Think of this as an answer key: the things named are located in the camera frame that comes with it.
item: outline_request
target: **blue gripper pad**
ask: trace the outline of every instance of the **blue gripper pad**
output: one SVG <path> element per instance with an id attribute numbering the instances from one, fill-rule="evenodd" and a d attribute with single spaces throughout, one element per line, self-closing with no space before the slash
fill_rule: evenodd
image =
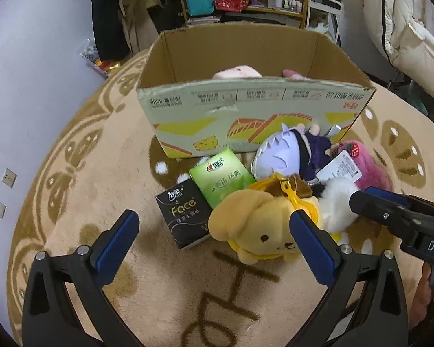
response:
<path id="1" fill-rule="evenodd" d="M 407 197 L 401 194 L 396 194 L 390 191 L 383 191 L 382 189 L 375 188 L 373 186 L 368 187 L 365 190 L 365 193 L 375 195 L 376 197 L 383 198 L 387 201 L 395 202 L 396 204 L 404 206 L 405 208 L 410 207 L 407 201 Z"/>
<path id="2" fill-rule="evenodd" d="M 336 252 L 337 244 L 327 232 L 320 230 L 302 210 L 291 214 L 289 231 L 317 282 L 331 287 L 335 282 L 334 273 L 340 264 L 340 257 Z"/>
<path id="3" fill-rule="evenodd" d="M 140 229 L 137 213 L 125 210 L 108 231 L 98 236 L 92 246 L 91 266 L 95 269 L 95 283 L 102 287 L 114 280 L 116 273 Z"/>

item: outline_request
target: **pink plush toy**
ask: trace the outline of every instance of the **pink plush toy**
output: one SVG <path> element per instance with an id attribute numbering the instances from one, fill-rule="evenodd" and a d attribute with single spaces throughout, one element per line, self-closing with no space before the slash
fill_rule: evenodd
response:
<path id="1" fill-rule="evenodd" d="M 355 182 L 355 185 L 361 191 L 364 191 L 369 186 L 374 186 L 385 191 L 392 191 L 392 184 L 386 172 L 374 163 L 373 158 L 371 158 L 363 143 L 355 140 L 339 142 L 338 147 L 332 150 L 333 158 L 344 150 L 349 153 L 362 173 L 362 177 Z"/>

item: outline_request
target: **dark purple doll clothing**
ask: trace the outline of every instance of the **dark purple doll clothing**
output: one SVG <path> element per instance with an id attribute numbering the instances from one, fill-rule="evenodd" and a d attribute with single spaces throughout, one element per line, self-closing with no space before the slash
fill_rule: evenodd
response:
<path id="1" fill-rule="evenodd" d="M 331 141 L 329 138 L 312 135 L 309 132 L 305 132 L 305 135 L 309 141 L 311 156 L 304 180 L 310 181 L 317 176 L 320 169 L 331 162 L 331 158 L 325 154 L 325 151 L 331 148 Z"/>

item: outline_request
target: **cardboard box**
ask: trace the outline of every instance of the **cardboard box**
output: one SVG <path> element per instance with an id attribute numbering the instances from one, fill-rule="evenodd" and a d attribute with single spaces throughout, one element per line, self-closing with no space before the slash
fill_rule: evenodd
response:
<path id="1" fill-rule="evenodd" d="M 249 65 L 263 78 L 211 80 Z M 311 80 L 281 77 L 295 70 Z M 375 89 L 326 36 L 293 27 L 219 23 L 163 32 L 137 93 L 169 158 L 256 151 L 281 123 L 347 128 Z"/>

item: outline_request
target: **strawberry decoration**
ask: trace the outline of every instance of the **strawberry decoration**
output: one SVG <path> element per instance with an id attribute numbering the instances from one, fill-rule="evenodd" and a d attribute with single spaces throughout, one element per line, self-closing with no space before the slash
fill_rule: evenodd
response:
<path id="1" fill-rule="evenodd" d="M 360 154 L 359 145 L 356 143 L 348 144 L 346 150 L 352 158 L 357 158 Z"/>

